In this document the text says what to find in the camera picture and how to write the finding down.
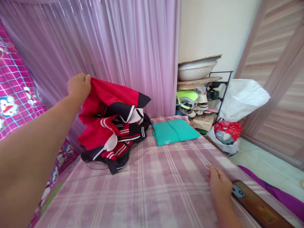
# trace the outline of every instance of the teal folded cloth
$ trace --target teal folded cloth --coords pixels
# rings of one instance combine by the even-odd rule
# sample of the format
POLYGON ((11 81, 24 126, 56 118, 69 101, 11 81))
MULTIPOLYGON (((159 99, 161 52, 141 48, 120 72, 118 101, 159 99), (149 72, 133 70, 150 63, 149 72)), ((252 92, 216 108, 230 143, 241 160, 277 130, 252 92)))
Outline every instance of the teal folded cloth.
POLYGON ((153 127, 152 133, 158 146, 200 137, 200 133, 182 119, 155 123, 153 127))

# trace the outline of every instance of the smartphone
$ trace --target smartphone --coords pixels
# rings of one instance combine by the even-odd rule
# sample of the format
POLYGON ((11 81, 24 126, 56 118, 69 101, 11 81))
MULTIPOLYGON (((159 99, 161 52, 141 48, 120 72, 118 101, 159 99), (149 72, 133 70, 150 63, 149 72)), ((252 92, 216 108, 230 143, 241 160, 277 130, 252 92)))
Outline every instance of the smartphone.
POLYGON ((269 206, 261 197, 242 181, 232 183, 233 197, 254 217, 264 228, 294 228, 285 218, 269 206))

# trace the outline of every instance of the mattress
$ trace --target mattress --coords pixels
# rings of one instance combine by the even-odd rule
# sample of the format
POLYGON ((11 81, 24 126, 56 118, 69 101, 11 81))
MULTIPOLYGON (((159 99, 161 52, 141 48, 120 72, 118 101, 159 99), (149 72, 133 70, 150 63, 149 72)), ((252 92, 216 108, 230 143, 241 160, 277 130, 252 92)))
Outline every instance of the mattress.
MULTIPOLYGON (((243 181, 293 226, 303 227, 204 137, 158 147, 150 127, 147 138, 132 147, 128 164, 116 175, 103 164, 80 160, 36 228, 217 227, 207 164, 222 169, 232 181, 243 181)), ((260 227, 232 200, 244 227, 260 227)))

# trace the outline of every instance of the tiled floor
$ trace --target tiled floor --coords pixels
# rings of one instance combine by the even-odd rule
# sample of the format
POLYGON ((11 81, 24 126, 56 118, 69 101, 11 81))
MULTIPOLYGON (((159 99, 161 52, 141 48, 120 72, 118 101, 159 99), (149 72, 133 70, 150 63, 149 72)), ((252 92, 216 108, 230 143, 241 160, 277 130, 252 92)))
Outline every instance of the tiled floor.
POLYGON ((304 202, 304 171, 240 138, 239 152, 230 157, 237 165, 250 169, 263 181, 304 202))

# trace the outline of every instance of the white bowl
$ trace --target white bowl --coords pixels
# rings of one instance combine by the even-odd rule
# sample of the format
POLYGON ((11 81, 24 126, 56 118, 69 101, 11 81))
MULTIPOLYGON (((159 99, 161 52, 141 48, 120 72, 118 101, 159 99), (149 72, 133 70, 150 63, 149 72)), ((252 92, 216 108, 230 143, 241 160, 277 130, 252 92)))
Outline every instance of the white bowl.
POLYGON ((179 81, 199 80, 207 77, 212 71, 217 61, 199 63, 178 68, 177 78, 179 81))

